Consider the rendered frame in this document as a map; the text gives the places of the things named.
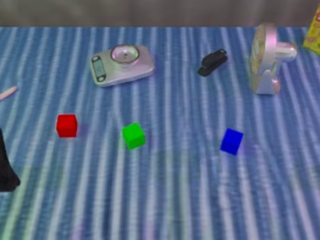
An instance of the yellow object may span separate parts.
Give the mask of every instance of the yellow object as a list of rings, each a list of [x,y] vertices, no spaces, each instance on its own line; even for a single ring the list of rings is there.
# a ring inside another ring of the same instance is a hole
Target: yellow object
[[[320,55],[320,4],[306,34],[303,46]]]

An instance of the black object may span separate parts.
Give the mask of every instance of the black object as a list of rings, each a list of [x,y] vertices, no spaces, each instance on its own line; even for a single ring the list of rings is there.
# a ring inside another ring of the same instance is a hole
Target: black object
[[[13,192],[20,185],[20,179],[10,166],[4,137],[0,128],[0,192]]]
[[[206,77],[215,69],[220,67],[227,61],[227,52],[224,49],[219,49],[209,55],[205,56],[201,61],[201,67],[198,69],[198,74]]]

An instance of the striped tablecloth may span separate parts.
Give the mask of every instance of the striped tablecloth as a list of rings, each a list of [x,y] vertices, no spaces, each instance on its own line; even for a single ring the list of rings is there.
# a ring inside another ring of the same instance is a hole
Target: striped tablecloth
[[[278,95],[249,88],[254,28],[0,28],[0,102],[9,161],[21,179],[0,194],[2,240],[319,240],[320,57],[306,28]],[[154,76],[96,87],[89,58],[143,44]],[[228,61],[204,78],[202,57]],[[78,137],[57,136],[74,113]],[[122,127],[147,143],[128,150]],[[244,133],[237,156],[220,151]]]

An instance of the fan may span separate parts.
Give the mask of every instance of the fan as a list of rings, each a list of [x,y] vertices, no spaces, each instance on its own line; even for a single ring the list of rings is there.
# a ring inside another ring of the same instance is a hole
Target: fan
[[[282,63],[293,61],[297,46],[290,42],[277,42],[277,29],[272,23],[257,27],[251,58],[251,89],[256,94],[275,95],[280,90],[279,71]]]

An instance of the cube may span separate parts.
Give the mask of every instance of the cube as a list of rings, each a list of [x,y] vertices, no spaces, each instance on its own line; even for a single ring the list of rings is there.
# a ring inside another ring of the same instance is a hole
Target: cube
[[[146,143],[146,135],[139,125],[135,122],[122,129],[122,135],[127,147],[132,150]]]
[[[236,156],[243,136],[243,133],[228,128],[222,140],[220,150]]]
[[[56,121],[56,131],[60,138],[75,138],[78,122],[74,114],[59,114]]]

